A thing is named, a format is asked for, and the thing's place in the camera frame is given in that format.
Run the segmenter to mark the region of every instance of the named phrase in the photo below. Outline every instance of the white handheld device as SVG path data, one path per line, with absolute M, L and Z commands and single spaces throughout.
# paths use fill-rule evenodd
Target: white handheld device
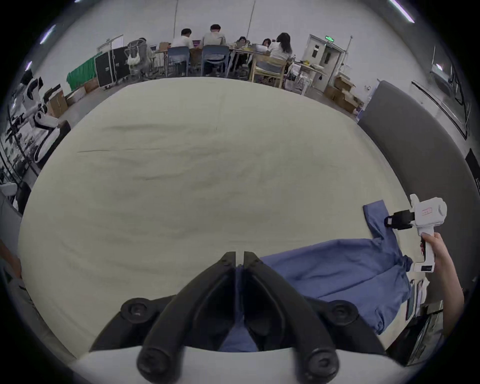
M 428 233 L 433 236 L 434 228 L 443 224 L 447 216 L 447 204 L 440 198 L 419 201 L 415 194 L 410 195 L 410 203 L 412 204 L 412 212 L 415 220 L 411 224 L 417 228 L 419 236 L 422 233 Z M 425 261 L 423 263 L 415 263 L 415 272 L 433 272 L 435 268 L 435 258 L 432 246 L 422 239 L 423 253 Z
M 412 208 L 409 211 L 395 212 L 385 219 L 385 226 L 396 229 L 416 227 L 419 236 L 428 233 L 433 236 L 434 228 L 443 224 L 447 216 L 447 204 L 440 198 L 434 197 L 429 200 L 420 201 L 417 195 L 410 195 Z M 415 272 L 433 272 L 435 268 L 435 257 L 432 246 L 421 240 L 422 253 L 425 261 L 415 263 Z

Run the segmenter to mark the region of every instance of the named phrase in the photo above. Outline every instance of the blue chair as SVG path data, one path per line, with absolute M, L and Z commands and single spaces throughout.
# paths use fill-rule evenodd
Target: blue chair
M 219 60 L 212 60 L 206 58 L 207 56 L 210 55 L 222 55 L 223 59 Z M 230 51 L 228 49 L 228 46 L 226 45 L 206 45 L 202 49 L 202 69 L 200 70 L 200 76 L 204 75 L 204 67 L 205 63 L 208 62 L 213 65 L 224 65 L 224 72 L 225 72 L 225 77 L 227 77 L 228 72 L 227 72 L 227 67 L 228 67 L 228 58 L 230 56 Z
M 168 66 L 170 63 L 180 64 L 186 62 L 185 76 L 188 76 L 188 67 L 190 63 L 190 50 L 188 47 L 170 47 L 167 51 L 168 60 L 165 66 L 165 77 L 168 77 Z

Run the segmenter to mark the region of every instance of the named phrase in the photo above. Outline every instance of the white label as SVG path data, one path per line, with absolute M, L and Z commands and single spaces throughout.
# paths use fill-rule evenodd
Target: white label
M 428 207 L 427 209 L 424 209 L 424 210 L 421 212 L 421 215 L 422 215 L 422 216 L 425 216 L 425 215 L 429 215 L 430 213 L 432 213 L 432 207 Z

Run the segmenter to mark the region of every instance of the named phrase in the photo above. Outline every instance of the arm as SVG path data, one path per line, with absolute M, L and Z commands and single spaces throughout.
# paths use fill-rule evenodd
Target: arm
M 20 265 L 20 259 L 12 255 L 3 241 L 0 240 L 0 256 L 4 259 L 8 264 L 12 266 L 13 271 L 15 272 L 15 277 L 20 278 L 22 275 L 22 266 Z
M 435 253 L 434 273 L 440 278 L 444 297 L 444 336 L 448 336 L 463 312 L 464 298 L 462 287 L 456 275 L 455 266 L 440 233 L 435 236 L 422 233 Z

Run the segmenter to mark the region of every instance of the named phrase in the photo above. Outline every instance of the chair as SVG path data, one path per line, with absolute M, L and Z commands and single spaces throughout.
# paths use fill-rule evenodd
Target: chair
M 168 66 L 170 63 L 180 64 L 186 62 L 185 76 L 188 76 L 188 67 L 190 63 L 190 50 L 188 47 L 170 47 L 168 48 L 168 61 L 165 66 L 165 77 L 168 77 Z
M 148 78 L 152 71 L 152 51 L 144 38 L 128 43 L 125 56 L 130 69 L 130 75 L 139 79 Z
M 224 64 L 225 77 L 227 77 L 227 67 L 228 67 L 228 57 L 229 57 L 229 48 L 226 45 L 206 45 L 202 49 L 202 69 L 200 71 L 200 76 L 204 75 L 205 63 L 208 62 L 213 65 Z M 208 59 L 207 56 L 210 55 L 222 55 L 223 59 Z
M 263 68 L 257 66 L 257 63 L 259 62 L 263 63 Z M 285 60 L 275 59 L 273 57 L 264 55 L 254 55 L 250 81 L 253 83 L 255 75 L 273 77 L 274 79 L 280 80 L 278 88 L 281 88 L 286 65 L 287 62 Z

